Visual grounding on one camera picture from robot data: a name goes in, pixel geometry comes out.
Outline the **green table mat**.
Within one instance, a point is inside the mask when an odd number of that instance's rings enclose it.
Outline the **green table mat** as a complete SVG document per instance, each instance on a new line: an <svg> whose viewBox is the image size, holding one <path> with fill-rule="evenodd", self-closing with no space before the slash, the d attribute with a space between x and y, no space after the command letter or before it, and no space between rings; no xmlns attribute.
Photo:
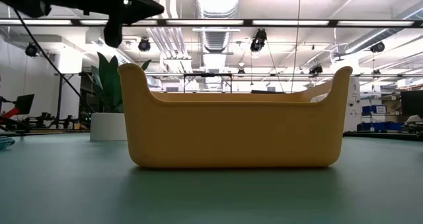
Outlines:
<svg viewBox="0 0 423 224"><path fill-rule="evenodd" d="M140 168L124 142L17 138L0 224L423 224L423 142L347 137L328 168Z"/></svg>

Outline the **black frame table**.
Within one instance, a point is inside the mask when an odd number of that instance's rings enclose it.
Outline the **black frame table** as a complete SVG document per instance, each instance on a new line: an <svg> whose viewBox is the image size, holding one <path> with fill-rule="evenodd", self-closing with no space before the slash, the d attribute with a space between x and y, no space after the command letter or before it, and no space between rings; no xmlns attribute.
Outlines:
<svg viewBox="0 0 423 224"><path fill-rule="evenodd" d="M210 78L210 77L220 77L222 79L223 82L225 82L227 85L229 85L229 92L232 94L233 93L233 74L232 73L183 73L183 93L186 92L186 78L190 77L191 79L195 79L197 77L202 77L202 78ZM229 78L229 82L227 82L224 77L228 77Z"/></svg>

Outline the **white plant pot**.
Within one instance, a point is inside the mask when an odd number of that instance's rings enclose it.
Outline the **white plant pot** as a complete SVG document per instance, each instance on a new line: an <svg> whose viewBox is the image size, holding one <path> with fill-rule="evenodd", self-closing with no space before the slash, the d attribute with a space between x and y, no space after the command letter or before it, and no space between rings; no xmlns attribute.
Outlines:
<svg viewBox="0 0 423 224"><path fill-rule="evenodd" d="M91 141L126 141L126 123L123 113L99 112L91 115Z"/></svg>

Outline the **green artificial plant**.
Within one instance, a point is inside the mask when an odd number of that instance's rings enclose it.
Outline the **green artificial plant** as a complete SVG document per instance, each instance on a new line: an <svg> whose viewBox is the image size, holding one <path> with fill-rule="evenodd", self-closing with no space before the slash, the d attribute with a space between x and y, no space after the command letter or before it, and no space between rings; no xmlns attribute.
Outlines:
<svg viewBox="0 0 423 224"><path fill-rule="evenodd" d="M106 113L124 113L124 99L122 98L121 77L118 73L119 62L116 56L110 61L100 52L98 67L92 66L93 88L96 95L104 104Z"/></svg>

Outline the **orange plastic bin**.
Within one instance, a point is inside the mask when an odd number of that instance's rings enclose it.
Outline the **orange plastic bin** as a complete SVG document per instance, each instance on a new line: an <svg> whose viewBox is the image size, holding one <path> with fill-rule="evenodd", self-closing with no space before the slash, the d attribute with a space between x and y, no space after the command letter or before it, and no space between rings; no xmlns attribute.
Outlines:
<svg viewBox="0 0 423 224"><path fill-rule="evenodd" d="M351 67L291 94L158 93L118 68L128 150L146 168L327 167L341 152Z"/></svg>

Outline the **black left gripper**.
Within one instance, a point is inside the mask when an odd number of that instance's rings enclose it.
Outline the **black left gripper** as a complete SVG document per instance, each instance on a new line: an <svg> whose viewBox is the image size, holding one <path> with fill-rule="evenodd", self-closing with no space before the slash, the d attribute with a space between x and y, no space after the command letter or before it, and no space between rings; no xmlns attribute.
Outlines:
<svg viewBox="0 0 423 224"><path fill-rule="evenodd" d="M104 41L107 46L117 48L122 43L122 27L137 21L160 15L164 6L155 0L82 0L85 12L108 15L104 27Z"/></svg>

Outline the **blue storage bin rack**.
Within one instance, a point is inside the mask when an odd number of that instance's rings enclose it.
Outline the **blue storage bin rack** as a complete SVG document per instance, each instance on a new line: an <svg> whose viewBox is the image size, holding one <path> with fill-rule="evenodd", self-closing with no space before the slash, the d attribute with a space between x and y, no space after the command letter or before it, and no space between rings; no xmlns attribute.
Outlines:
<svg viewBox="0 0 423 224"><path fill-rule="evenodd" d="M388 132L401 131L404 119L398 111L389 111L385 105L362 107L362 122L358 131Z"/></svg>

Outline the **white pillar cabinet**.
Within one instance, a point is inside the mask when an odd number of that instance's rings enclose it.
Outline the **white pillar cabinet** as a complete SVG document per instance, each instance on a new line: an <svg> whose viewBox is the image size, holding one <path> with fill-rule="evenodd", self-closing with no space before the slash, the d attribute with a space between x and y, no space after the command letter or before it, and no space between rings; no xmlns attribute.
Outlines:
<svg viewBox="0 0 423 224"><path fill-rule="evenodd" d="M348 87L344 133L357 131L357 125L362 122L362 105L360 101L360 81L357 77L351 77Z"/></svg>

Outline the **silver ventilation duct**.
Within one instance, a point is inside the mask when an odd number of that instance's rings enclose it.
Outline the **silver ventilation duct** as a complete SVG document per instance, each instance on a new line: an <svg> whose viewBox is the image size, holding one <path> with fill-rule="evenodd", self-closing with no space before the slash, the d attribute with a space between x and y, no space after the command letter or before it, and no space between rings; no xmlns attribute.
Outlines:
<svg viewBox="0 0 423 224"><path fill-rule="evenodd" d="M196 0L200 19L233 19L238 16L239 0ZM223 52L229 44L230 32L202 32L204 48L211 53Z"/></svg>

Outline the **small black monitor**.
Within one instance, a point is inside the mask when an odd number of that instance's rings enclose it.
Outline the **small black monitor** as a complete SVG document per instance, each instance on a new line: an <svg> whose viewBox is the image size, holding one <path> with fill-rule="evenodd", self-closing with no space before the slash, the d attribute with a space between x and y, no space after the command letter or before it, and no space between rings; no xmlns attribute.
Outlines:
<svg viewBox="0 0 423 224"><path fill-rule="evenodd" d="M19 111L18 115L29 114L32 108L33 100L34 100L34 94L18 96L15 101L15 108Z"/></svg>

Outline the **black ceiling light rail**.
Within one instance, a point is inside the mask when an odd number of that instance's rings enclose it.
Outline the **black ceiling light rail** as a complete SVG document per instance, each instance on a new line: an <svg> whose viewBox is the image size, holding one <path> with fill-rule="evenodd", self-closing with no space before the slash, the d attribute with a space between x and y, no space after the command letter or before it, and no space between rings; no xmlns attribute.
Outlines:
<svg viewBox="0 0 423 224"><path fill-rule="evenodd" d="M29 26L105 26L106 19L24 19ZM149 19L125 27L423 28L423 20Z"/></svg>

